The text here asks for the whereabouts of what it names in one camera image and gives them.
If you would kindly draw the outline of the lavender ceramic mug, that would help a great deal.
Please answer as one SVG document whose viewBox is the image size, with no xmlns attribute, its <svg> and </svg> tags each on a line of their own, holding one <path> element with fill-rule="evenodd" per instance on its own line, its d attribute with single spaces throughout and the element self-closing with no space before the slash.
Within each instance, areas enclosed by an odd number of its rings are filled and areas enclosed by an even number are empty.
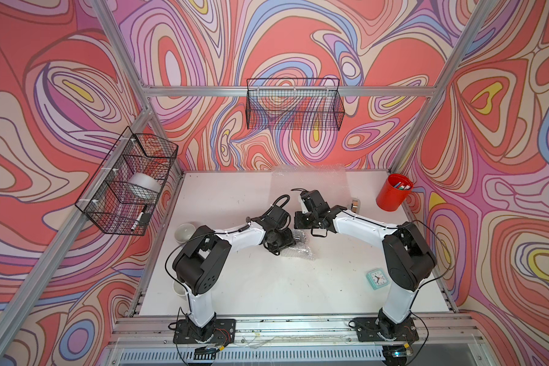
<svg viewBox="0 0 549 366">
<path fill-rule="evenodd" d="M 196 226 L 191 223 L 181 224 L 174 232 L 174 238 L 177 244 L 184 244 L 192 238 L 196 231 Z"/>
</svg>

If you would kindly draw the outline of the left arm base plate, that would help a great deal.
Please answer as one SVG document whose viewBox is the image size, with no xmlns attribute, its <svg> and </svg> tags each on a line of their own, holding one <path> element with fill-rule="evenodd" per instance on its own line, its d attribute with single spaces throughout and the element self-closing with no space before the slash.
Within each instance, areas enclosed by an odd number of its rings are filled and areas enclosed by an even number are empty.
<svg viewBox="0 0 549 366">
<path fill-rule="evenodd" d="M 186 317 L 176 323 L 173 342 L 176 345 L 216 344 L 227 346 L 235 341 L 235 319 L 213 319 L 199 327 Z"/>
</svg>

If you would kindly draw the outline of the bubble wrap sheet around mug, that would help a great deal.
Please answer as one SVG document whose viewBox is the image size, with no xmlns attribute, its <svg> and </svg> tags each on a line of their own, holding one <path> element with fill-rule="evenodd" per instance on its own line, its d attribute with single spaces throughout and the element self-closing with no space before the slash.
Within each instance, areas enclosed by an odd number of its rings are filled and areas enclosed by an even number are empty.
<svg viewBox="0 0 549 366">
<path fill-rule="evenodd" d="M 309 237 L 302 230 L 291 230 L 295 244 L 282 251 L 289 258 L 314 260 L 315 255 L 309 246 Z"/>
</svg>

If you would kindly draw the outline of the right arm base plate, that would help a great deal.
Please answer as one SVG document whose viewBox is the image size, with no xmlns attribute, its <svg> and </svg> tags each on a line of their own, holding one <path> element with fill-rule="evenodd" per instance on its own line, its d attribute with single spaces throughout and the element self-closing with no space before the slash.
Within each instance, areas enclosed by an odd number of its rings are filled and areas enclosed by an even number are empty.
<svg viewBox="0 0 549 366">
<path fill-rule="evenodd" d="M 393 323 L 385 317 L 356 317 L 350 320 L 348 325 L 355 330 L 358 341 L 361 343 L 414 343 L 419 340 L 419 334 L 411 316 L 402 323 Z"/>
</svg>

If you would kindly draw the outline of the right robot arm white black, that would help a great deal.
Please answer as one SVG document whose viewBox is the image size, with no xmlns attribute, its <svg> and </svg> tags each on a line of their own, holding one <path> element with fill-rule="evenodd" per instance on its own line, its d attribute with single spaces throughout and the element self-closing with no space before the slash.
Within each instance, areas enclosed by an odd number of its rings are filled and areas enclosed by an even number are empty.
<svg viewBox="0 0 549 366">
<path fill-rule="evenodd" d="M 383 250 L 391 283 L 375 329 L 382 339 L 395 340 L 410 320 L 421 282 L 432 274 L 437 262 L 417 226 L 410 222 L 383 224 L 337 205 L 323 213 L 297 211 L 294 227 L 351 236 Z"/>
</svg>

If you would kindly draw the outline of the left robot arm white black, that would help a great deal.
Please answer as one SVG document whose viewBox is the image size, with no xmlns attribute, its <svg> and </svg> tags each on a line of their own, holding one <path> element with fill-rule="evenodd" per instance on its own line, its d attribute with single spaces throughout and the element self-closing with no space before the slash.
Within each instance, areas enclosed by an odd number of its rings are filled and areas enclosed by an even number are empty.
<svg viewBox="0 0 549 366">
<path fill-rule="evenodd" d="M 242 227 L 212 230 L 201 226 L 172 263 L 175 281 L 185 289 L 188 320 L 198 329 L 213 326 L 216 312 L 211 289 L 216 285 L 230 254 L 262 247 L 277 256 L 295 244 L 287 213 L 248 218 Z"/>
</svg>

